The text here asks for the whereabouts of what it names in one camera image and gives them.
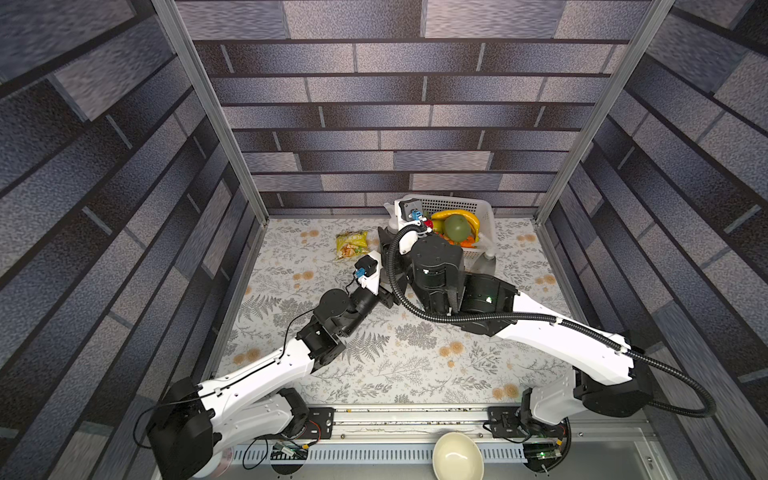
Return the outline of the grey translucent spray bottle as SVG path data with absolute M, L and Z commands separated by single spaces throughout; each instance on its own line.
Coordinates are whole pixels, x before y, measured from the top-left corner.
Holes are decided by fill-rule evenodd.
M 496 247 L 489 247 L 475 262 L 478 273 L 494 276 L 496 272 L 497 258 Z

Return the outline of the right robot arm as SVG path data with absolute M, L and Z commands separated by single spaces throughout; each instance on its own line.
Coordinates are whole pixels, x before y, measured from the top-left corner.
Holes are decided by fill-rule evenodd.
M 517 423 L 542 434 L 583 411 L 629 417 L 653 401 L 646 358 L 619 334 L 576 322 L 492 275 L 468 273 L 459 246 L 423 224 L 379 231 L 396 303 L 429 322 L 534 347 L 570 370 L 521 397 Z

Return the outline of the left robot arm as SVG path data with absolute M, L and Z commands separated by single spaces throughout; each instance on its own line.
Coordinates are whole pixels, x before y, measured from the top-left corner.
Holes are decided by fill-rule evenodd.
M 225 449 L 248 438 L 299 434 L 308 409 L 290 383 L 330 364 L 348 337 L 378 305 L 399 304 L 393 291 L 332 289 L 306 312 L 308 323 L 280 349 L 231 374 L 175 382 L 145 427 L 164 479 L 190 479 Z

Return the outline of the yellow snack bag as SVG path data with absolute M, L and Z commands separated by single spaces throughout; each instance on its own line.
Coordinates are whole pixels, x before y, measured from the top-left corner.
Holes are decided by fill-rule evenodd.
M 367 231 L 347 231 L 335 238 L 337 259 L 354 258 L 370 252 Z

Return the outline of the green round fruit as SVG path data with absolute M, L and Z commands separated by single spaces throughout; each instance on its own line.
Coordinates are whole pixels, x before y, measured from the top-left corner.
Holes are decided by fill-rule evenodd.
M 443 223 L 444 235 L 455 243 L 462 243 L 474 238 L 470 222 L 460 214 L 447 217 Z

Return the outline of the white plastic basket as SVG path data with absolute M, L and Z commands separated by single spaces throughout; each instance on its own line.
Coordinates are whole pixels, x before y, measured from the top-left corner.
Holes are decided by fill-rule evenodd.
M 460 209 L 460 210 L 469 211 L 478 217 L 481 223 L 480 232 L 491 237 L 495 241 L 495 244 L 497 243 L 497 236 L 496 236 L 495 224 L 494 224 L 495 219 L 492 213 L 491 206 L 486 201 L 460 198 L 460 197 L 448 197 L 448 196 L 413 194 L 413 193 L 407 194 L 401 199 L 404 199 L 404 198 L 415 198 L 415 199 L 421 200 L 424 213 L 426 214 L 427 219 L 431 219 L 431 216 L 434 213 L 444 211 L 444 210 Z M 465 252 L 465 259 L 469 262 L 477 260 L 483 254 L 483 251 L 479 250 L 475 246 L 475 244 L 473 245 L 472 248 L 466 248 L 466 247 L 463 248 Z

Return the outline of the yellow banana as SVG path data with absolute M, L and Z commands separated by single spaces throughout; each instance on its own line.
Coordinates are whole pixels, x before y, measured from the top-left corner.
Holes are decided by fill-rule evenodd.
M 454 209 L 436 212 L 431 216 L 433 229 L 453 244 L 472 248 L 479 240 L 481 223 L 466 210 Z

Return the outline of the cream ceramic bowl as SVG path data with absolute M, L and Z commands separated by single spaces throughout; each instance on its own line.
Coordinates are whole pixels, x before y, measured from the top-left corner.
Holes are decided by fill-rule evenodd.
M 467 435 L 449 432 L 436 442 L 432 458 L 433 471 L 438 480 L 482 480 L 483 456 L 475 442 Z

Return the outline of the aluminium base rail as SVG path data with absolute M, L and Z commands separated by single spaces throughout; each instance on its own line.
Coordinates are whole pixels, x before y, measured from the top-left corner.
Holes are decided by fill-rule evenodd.
M 502 432 L 512 406 L 357 405 L 313 407 L 305 430 L 293 440 L 248 438 L 221 454 L 244 466 L 405 465 L 432 462 L 439 438 L 449 432 L 470 437 L 486 464 L 523 464 L 542 472 L 578 463 L 660 473 L 660 447 L 646 419 L 599 419 L 593 414 L 571 419 L 553 437 Z

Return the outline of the right aluminium frame post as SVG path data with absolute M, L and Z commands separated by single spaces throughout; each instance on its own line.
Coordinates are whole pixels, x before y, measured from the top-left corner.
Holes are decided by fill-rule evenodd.
M 655 0 L 651 2 L 638 31 L 627 45 L 618 66 L 611 74 L 584 128 L 578 133 L 552 185 L 546 192 L 542 205 L 536 211 L 534 216 L 536 227 L 543 227 L 545 225 L 577 165 L 587 154 L 595 135 L 637 68 L 674 3 L 674 0 Z

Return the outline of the aluminium frame post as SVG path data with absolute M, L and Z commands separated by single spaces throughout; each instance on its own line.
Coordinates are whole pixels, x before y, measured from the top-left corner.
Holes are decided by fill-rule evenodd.
M 243 186 L 245 195 L 255 211 L 257 220 L 263 227 L 266 227 L 269 221 L 267 208 L 251 178 L 233 131 L 225 118 L 212 83 L 175 2 L 170 0 L 152 0 L 152 5 L 193 89 L 197 93 L 198 99 L 211 122 L 227 160 Z
M 674 3 L 674 0 L 655 0 L 651 2 L 638 31 L 627 45 L 618 66 L 611 74 L 584 128 L 578 133 L 552 185 L 546 192 L 542 205 L 536 211 L 534 216 L 536 227 L 543 227 L 545 225 L 577 165 L 587 154 L 595 135 L 637 68 Z

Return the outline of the left aluminium frame post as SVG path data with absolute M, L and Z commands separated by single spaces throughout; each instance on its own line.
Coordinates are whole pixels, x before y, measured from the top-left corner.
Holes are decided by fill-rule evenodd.
M 198 99 L 211 122 L 227 160 L 243 186 L 245 195 L 255 211 L 257 220 L 263 227 L 266 227 L 269 221 L 267 208 L 251 178 L 233 131 L 225 118 L 212 83 L 175 2 L 170 0 L 152 0 L 152 5 L 193 89 L 197 93 Z

